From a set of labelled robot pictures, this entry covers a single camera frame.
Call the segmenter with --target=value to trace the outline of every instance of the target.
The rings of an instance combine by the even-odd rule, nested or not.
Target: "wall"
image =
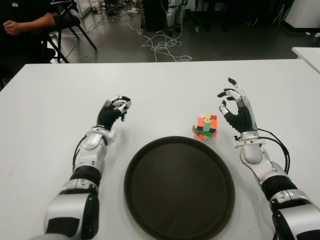
[[[285,21],[294,28],[319,28],[320,0],[295,0]]]

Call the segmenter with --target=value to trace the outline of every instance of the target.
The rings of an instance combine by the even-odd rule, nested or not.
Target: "electric cord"
[[[169,56],[169,57],[171,57],[171,58],[173,59],[174,62],[190,62],[190,61],[192,61],[192,57],[189,56],[189,55],[174,56],[174,55],[171,54],[171,52],[170,52],[170,50],[169,50],[170,48],[173,48],[173,47],[175,47],[175,46],[177,46],[177,47],[182,46],[182,42],[181,42],[181,41],[177,41],[177,39],[179,39],[179,38],[181,37],[182,33],[183,33],[183,24],[182,24],[183,14],[181,14],[181,21],[180,21],[180,22],[181,22],[181,33],[180,33],[180,35],[179,35],[177,38],[175,38],[175,39],[167,36],[167,35],[164,33],[164,30],[165,30],[165,28],[167,27],[168,16],[167,16],[167,12],[166,12],[163,4],[162,4],[162,0],[160,0],[160,1],[161,1],[162,9],[163,9],[163,11],[164,11],[164,13],[165,13],[165,15],[166,15],[165,27],[164,27],[163,30],[157,31],[157,32],[154,34],[153,37],[147,37],[147,36],[143,35],[142,33],[140,33],[138,29],[133,28],[133,27],[130,25],[130,23],[128,22],[129,28],[131,28],[132,30],[135,30],[140,36],[143,36],[143,37],[145,37],[145,38],[147,39],[147,41],[144,42],[144,43],[141,45],[141,47],[142,47],[142,48],[144,48],[144,47],[150,47],[150,49],[154,52],[155,62],[158,61],[157,56],[156,56],[156,53]],[[153,39],[154,39],[155,37],[164,37],[165,40],[164,40],[164,41],[159,41],[159,42],[157,43],[157,45],[154,45]]]
[[[281,145],[281,143],[280,142],[278,142],[277,140],[275,140],[275,139],[273,139],[273,138],[271,138],[271,137],[267,137],[267,136],[261,136],[261,137],[259,137],[260,139],[267,139],[267,140],[270,140],[270,141],[273,141],[273,142],[275,142],[276,144],[278,144],[279,146],[280,146],[280,148],[282,149],[282,151],[283,151],[283,154],[284,154],[284,157],[285,157],[285,167],[284,167],[284,172],[286,173],[286,174],[288,174],[288,154],[287,154],[287,151],[286,151],[286,149],[285,149],[285,147],[283,147],[282,145]]]
[[[74,170],[76,167],[76,158],[77,158],[77,155],[80,151],[79,146],[85,140],[86,137],[87,136],[85,135],[83,138],[81,138],[81,140],[79,141],[78,145],[76,146],[76,148],[74,150],[74,154],[73,154],[73,158],[72,158],[72,170]]]
[[[98,27],[99,25],[105,25],[106,23],[119,23],[119,22],[128,22],[128,21],[131,21],[134,17],[138,16],[136,14],[133,15],[133,17],[129,16],[129,19],[127,20],[119,20],[120,18],[123,18],[124,16],[129,16],[128,14],[123,14],[122,16],[113,16],[112,18],[115,18],[115,20],[111,20],[108,18],[108,16],[104,16],[99,22],[95,23],[95,24],[92,24],[88,30],[85,32],[86,34],[88,35],[91,35],[91,34],[94,34],[95,33],[95,29],[96,27]],[[63,34],[72,34],[72,32],[63,32]],[[83,36],[83,33],[75,33],[79,36],[79,38],[81,38]],[[76,48],[76,45],[78,43],[78,40],[79,39],[76,39],[76,41],[74,42],[74,45],[73,47],[71,48],[71,50],[69,51],[69,53],[66,55],[65,58],[69,57],[69,55],[72,53],[72,51]]]
[[[270,135],[272,135],[281,145],[282,147],[284,148],[284,150],[286,151],[286,154],[287,154],[287,158],[288,158],[288,166],[287,166],[287,172],[286,174],[289,173],[289,169],[290,169],[290,154],[289,154],[289,151],[288,149],[286,148],[286,146],[283,144],[283,142],[276,136],[274,135],[271,131],[268,131],[268,130],[265,130],[265,129],[261,129],[261,128],[258,128],[259,131],[262,131],[262,132],[266,132]]]
[[[267,139],[267,140],[270,140],[270,141],[273,141],[275,143],[277,143],[280,148],[282,149],[283,151],[283,154],[284,154],[284,157],[285,157],[285,167],[284,167],[284,171],[286,174],[289,173],[289,170],[290,170],[290,154],[289,154],[289,151],[287,149],[287,147],[283,144],[283,142],[275,135],[273,134],[271,131],[268,131],[268,130],[265,130],[265,129],[261,129],[261,128],[258,128],[259,131],[262,131],[262,132],[265,132],[265,133],[268,133],[270,134],[271,136],[273,136],[275,139],[273,138],[270,138],[270,137],[266,137],[266,136],[261,136],[260,139]],[[275,232],[274,235],[273,235],[273,238],[272,240],[277,240],[278,236],[277,236],[277,233]]]

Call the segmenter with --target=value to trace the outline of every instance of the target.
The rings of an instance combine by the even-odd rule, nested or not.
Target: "round tray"
[[[235,204],[221,158],[180,136],[155,140],[133,157],[124,195],[136,223],[158,240],[208,240],[226,226]]]

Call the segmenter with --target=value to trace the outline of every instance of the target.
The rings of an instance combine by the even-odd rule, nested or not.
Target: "person's arm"
[[[51,28],[55,25],[55,19],[49,12],[34,21],[15,22],[9,20],[3,24],[6,33],[12,36],[17,36],[20,33],[32,32],[39,29]]]

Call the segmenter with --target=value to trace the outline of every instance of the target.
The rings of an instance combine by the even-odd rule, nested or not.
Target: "dark equipment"
[[[161,1],[143,0],[142,2],[145,21],[144,28],[148,31],[161,31],[166,27],[167,17],[165,12],[168,10],[168,1]]]
[[[124,194],[136,223],[157,240],[208,240],[231,218],[235,188],[205,144],[172,136],[144,146],[126,171]]]
[[[115,16],[118,12],[114,9],[115,6],[119,5],[119,0],[104,0],[105,13],[108,16]]]
[[[248,25],[280,24],[295,0],[251,0],[247,14]]]

